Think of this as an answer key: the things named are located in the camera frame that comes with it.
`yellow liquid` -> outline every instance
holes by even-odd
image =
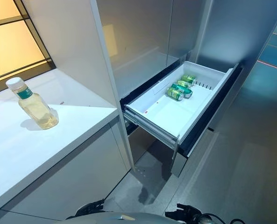
[[[23,86],[14,93],[26,88],[27,86]],[[19,105],[42,129],[49,129],[58,124],[57,117],[51,113],[48,105],[37,93],[33,93],[27,99],[19,99]]]

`bottle cap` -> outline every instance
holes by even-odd
[[[25,85],[25,83],[20,77],[15,77],[7,80],[6,85],[9,89],[15,90]]]

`can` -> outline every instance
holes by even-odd
[[[185,82],[188,82],[188,83],[190,83],[191,85],[195,85],[195,84],[196,84],[196,81],[197,81],[196,77],[190,76],[190,75],[183,75],[183,76],[181,77],[181,80],[183,80],[183,81],[185,81]]]
[[[183,94],[184,94],[184,98],[190,98],[191,95],[192,95],[192,90],[190,89],[187,89],[181,85],[178,85],[177,83],[173,83],[171,85],[172,88],[176,89],[176,90],[182,90],[183,91]]]
[[[184,93],[184,97],[185,97],[186,99],[190,98],[191,95],[193,94],[192,90],[190,90],[190,89],[187,89],[187,90],[188,90],[188,91]]]
[[[172,87],[168,88],[167,91],[166,91],[167,95],[177,101],[180,101],[183,99],[184,97],[184,94],[182,91],[180,90],[176,90]]]
[[[183,86],[188,89],[191,86],[191,83],[185,82],[183,80],[178,80],[177,85]]]

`window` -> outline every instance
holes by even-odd
[[[0,0],[0,91],[12,77],[26,80],[54,68],[22,1]]]

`pull-out drawer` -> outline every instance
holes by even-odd
[[[184,62],[164,79],[125,105],[124,116],[154,135],[170,148],[180,148],[183,156],[207,128],[209,121],[240,74],[236,65],[226,73],[191,62]],[[166,89],[183,74],[197,78],[189,99],[176,101]]]

